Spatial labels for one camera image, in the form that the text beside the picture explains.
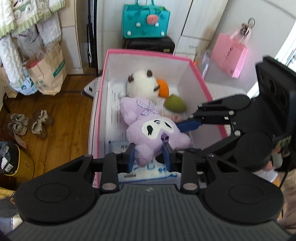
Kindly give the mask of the person right hand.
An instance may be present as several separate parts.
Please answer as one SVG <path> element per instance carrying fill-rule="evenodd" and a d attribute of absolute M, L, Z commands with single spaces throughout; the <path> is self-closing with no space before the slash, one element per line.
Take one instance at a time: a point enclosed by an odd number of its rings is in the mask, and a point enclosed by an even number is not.
<path fill-rule="evenodd" d="M 271 151 L 271 160 L 262 168 L 264 171 L 271 171 L 282 165 L 282 147 L 275 148 Z"/>

